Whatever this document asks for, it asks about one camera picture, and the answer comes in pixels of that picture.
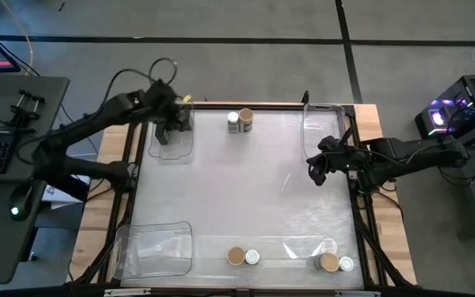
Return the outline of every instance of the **clear plastic bin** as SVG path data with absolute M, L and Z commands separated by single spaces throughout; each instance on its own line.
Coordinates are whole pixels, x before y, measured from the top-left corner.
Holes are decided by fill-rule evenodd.
M 302 158 L 305 161 L 321 153 L 320 141 L 331 135 L 340 139 L 345 131 L 344 107 L 335 104 L 306 104 L 302 120 Z
M 155 137 L 155 125 L 151 125 L 148 133 L 151 139 L 148 154 L 153 158 L 158 158 L 163 164 L 187 164 L 194 160 L 195 141 L 195 113 L 193 104 L 185 105 L 185 109 L 190 109 L 190 126 L 188 131 L 169 131 L 168 144 L 161 145 Z
M 192 268 L 192 229 L 188 222 L 121 226 L 113 247 L 117 280 L 183 276 Z

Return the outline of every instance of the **gray desk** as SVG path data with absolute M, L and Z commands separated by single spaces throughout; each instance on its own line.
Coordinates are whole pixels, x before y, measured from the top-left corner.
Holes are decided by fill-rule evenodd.
M 17 91 L 24 89 L 35 95 L 43 96 L 49 101 L 39 109 L 41 118 L 31 123 L 31 127 L 37 130 L 37 133 L 32 136 L 47 133 L 54 123 L 54 118 L 68 84 L 69 81 L 66 78 L 0 75 L 0 120 L 11 119 L 10 105 L 17 103 L 19 99 Z M 29 102 L 27 107 L 32 108 L 33 103 Z M 23 156 L 30 156 L 36 145 L 25 146 L 22 150 Z M 46 183 L 35 181 L 31 215 L 25 220 L 14 221 L 8 214 L 9 197 L 12 191 L 20 183 L 30 179 L 32 173 L 32 166 L 22 163 L 17 158 L 13 158 L 9 163 L 7 173 L 0 174 L 0 283 L 7 283 L 14 276 L 17 264 L 21 260 L 26 245 L 29 242 L 37 210 L 40 207 Z
M 185 276 L 123 280 L 123 286 L 359 289 L 363 287 L 346 175 L 322 187 L 308 177 L 300 111 L 257 111 L 250 134 L 229 134 L 227 111 L 195 112 L 194 159 L 165 165 L 144 155 L 133 224 L 188 221 L 193 268 Z M 340 135 L 332 113 L 324 135 Z M 146 149 L 151 145 L 148 132 Z M 326 273 L 309 258 L 336 241 L 350 272 Z M 255 266 L 230 266 L 233 246 L 255 248 Z

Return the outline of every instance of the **floor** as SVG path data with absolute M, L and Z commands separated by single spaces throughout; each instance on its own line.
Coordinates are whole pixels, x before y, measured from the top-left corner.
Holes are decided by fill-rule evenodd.
M 475 74 L 475 0 L 10 3 L 35 37 L 34 68 L 71 79 L 64 105 L 72 117 L 96 109 L 117 70 L 145 70 L 169 56 L 179 63 L 173 87 L 180 94 L 299 101 L 309 90 L 314 102 L 376 104 L 384 135 L 409 140 L 418 138 L 413 117 L 461 75 Z M 23 40 L 19 35 L 0 5 L 0 40 L 28 61 L 25 42 L 5 41 Z M 169 74 L 165 66 L 156 69 L 157 76 Z M 112 93 L 146 86 L 126 75 Z M 101 136 L 92 141 L 98 145 Z M 81 143 L 69 153 L 92 148 Z M 459 193 L 435 170 L 402 177 L 397 187 L 418 283 L 475 293 L 475 240 L 456 237 Z M 21 264 L 15 280 L 0 289 L 65 281 L 76 234 L 40 231 L 40 261 Z

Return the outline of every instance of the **computer mouse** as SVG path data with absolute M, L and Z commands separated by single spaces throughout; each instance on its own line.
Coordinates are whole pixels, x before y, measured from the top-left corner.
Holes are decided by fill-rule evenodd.
M 32 207 L 32 185 L 24 183 L 16 187 L 10 195 L 10 217 L 13 220 L 23 220 L 29 217 Z

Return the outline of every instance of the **wooden table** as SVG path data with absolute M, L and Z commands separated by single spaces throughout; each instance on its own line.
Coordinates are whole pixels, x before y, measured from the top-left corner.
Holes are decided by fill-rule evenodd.
M 383 136 L 377 106 L 369 104 L 355 105 L 355 113 L 361 140 L 375 139 Z M 100 152 L 98 154 L 98 162 L 109 163 L 111 161 L 121 160 L 127 129 L 127 125 L 113 126 L 104 132 Z M 139 139 L 138 131 L 135 132 L 134 139 Z M 131 149 L 130 161 L 134 159 L 136 145 L 136 141 L 134 141 L 134 145 Z M 386 185 L 386 187 L 393 188 L 393 185 Z M 94 192 L 90 193 L 90 196 L 108 188 L 109 183 L 103 182 L 102 185 L 94 190 Z M 397 200 L 396 192 L 384 192 L 384 194 Z M 74 278 L 78 278 L 85 271 L 104 245 L 113 196 L 114 193 L 110 191 L 86 203 L 70 266 Z M 374 194 L 373 198 L 380 245 L 392 261 L 393 265 L 408 281 L 415 284 L 416 277 L 413 271 L 412 259 L 410 258 L 410 251 L 408 248 L 406 233 L 404 231 L 404 225 L 402 224 L 401 213 L 393 203 L 379 194 Z M 119 216 L 124 213 L 125 201 L 126 199 L 124 197 L 120 207 Z M 366 250 L 368 251 L 371 276 L 374 281 L 377 282 L 377 270 L 375 268 L 373 253 L 367 245 Z

